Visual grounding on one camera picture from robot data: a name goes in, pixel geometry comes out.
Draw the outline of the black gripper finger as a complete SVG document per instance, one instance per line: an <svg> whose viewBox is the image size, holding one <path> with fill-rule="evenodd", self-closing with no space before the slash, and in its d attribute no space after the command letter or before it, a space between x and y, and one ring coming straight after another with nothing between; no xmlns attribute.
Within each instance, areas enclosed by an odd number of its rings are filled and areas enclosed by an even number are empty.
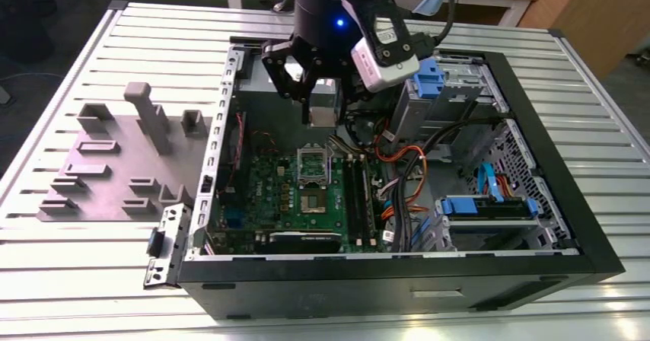
<svg viewBox="0 0 650 341"><path fill-rule="evenodd" d="M334 102L335 126L343 124L350 105L370 101L375 94L365 86L363 79L353 65L335 65L334 79L338 80L338 92Z"/></svg>
<svg viewBox="0 0 650 341"><path fill-rule="evenodd" d="M283 99L291 99L302 104L301 120L309 124L309 108L311 95L311 59L306 51L309 45L301 38L275 43L273 40L262 44L262 62L277 92ZM291 57L302 67L302 75L297 81L287 71L287 58Z"/></svg>

